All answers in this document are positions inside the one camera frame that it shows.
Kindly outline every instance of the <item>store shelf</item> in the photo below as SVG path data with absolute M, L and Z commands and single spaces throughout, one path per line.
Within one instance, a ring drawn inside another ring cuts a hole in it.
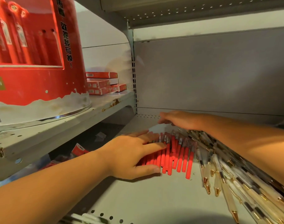
M 217 18 L 284 8 L 284 0 L 76 0 L 116 28 Z
M 51 123 L 0 132 L 0 180 L 4 180 L 113 113 L 135 106 L 133 91 L 90 96 L 92 107 Z
M 140 131 L 157 124 L 158 116 L 136 115 L 120 134 Z M 153 132 L 170 131 L 171 125 L 157 125 Z M 168 176 L 152 176 L 143 180 L 123 181 L 105 179 L 93 189 L 71 212 L 91 213 L 109 220 L 110 224 L 188 224 L 223 223 L 234 224 L 226 201 L 221 194 L 208 195 L 201 184 L 201 174 L 196 158 L 192 166 L 191 180 L 185 173 L 172 171 Z M 254 224 L 247 210 L 235 200 L 240 223 Z

